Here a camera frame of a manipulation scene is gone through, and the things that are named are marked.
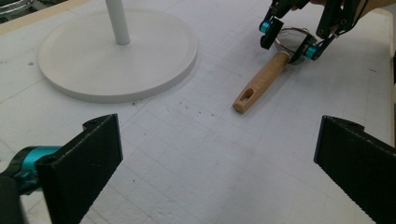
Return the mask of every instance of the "tabletop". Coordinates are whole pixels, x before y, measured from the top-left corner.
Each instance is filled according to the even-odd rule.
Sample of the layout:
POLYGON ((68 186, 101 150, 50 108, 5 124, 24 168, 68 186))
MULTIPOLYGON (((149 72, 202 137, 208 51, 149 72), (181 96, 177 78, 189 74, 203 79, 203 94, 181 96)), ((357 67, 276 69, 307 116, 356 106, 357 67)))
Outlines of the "tabletop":
MULTIPOLYGON (((369 13, 315 62, 287 65, 244 114, 232 104, 275 54, 260 47, 263 0, 128 0, 186 22, 199 48, 190 74, 125 104, 57 92, 37 64, 47 35, 106 10, 91 0, 0 35, 0 169, 28 146, 61 146, 81 124, 117 113, 123 161, 82 223, 374 223, 313 162, 323 115, 349 119, 393 146, 392 18, 369 13)), ((289 13, 315 32, 322 7, 289 13)), ((50 223, 40 192, 22 196, 30 223, 50 223)))

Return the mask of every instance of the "white round base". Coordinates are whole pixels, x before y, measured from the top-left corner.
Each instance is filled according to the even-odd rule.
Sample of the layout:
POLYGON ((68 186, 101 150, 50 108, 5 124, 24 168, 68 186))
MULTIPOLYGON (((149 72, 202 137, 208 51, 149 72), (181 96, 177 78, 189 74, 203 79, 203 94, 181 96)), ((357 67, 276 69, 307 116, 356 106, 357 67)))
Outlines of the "white round base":
POLYGON ((193 68, 197 40, 190 27, 167 13, 126 9, 131 37, 118 45, 108 13, 95 13, 54 30, 38 63, 60 92, 96 103, 124 103, 176 85, 193 68))

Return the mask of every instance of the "white pole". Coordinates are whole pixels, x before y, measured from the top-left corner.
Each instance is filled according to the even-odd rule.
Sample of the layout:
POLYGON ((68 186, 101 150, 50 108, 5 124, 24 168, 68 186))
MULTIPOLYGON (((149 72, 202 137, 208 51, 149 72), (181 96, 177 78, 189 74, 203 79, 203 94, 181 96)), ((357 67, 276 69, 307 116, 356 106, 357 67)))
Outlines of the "white pole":
POLYGON ((117 44, 129 44, 131 39, 129 38, 122 0, 106 0, 106 4, 117 44))

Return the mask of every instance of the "white stand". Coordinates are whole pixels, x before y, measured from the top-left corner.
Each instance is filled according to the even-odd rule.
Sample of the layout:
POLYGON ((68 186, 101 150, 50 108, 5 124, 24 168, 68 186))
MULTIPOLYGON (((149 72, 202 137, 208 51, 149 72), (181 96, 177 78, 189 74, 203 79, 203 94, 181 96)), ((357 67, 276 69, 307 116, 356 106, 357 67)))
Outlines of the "white stand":
POLYGON ((121 0, 106 3, 108 14, 67 22, 40 47, 39 66, 57 90, 88 102, 123 103, 163 92, 187 76, 197 55, 190 27, 161 11, 124 14, 121 0))

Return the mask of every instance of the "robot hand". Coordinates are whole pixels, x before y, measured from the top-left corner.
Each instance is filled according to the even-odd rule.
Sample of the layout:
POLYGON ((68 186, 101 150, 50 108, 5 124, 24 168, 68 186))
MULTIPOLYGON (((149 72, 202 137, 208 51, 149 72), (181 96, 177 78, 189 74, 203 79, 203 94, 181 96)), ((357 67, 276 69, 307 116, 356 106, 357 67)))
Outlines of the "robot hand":
MULTIPOLYGON (((310 0, 273 0, 263 22, 260 24, 260 31, 264 33, 261 46, 269 49, 280 32, 283 18, 291 9, 302 9, 310 0)), ((332 43, 332 41, 349 30, 358 22, 362 16, 368 0, 329 0, 320 1, 325 4, 321 16, 317 36, 322 39, 315 45, 304 46, 302 54, 316 60, 322 52, 332 43)))

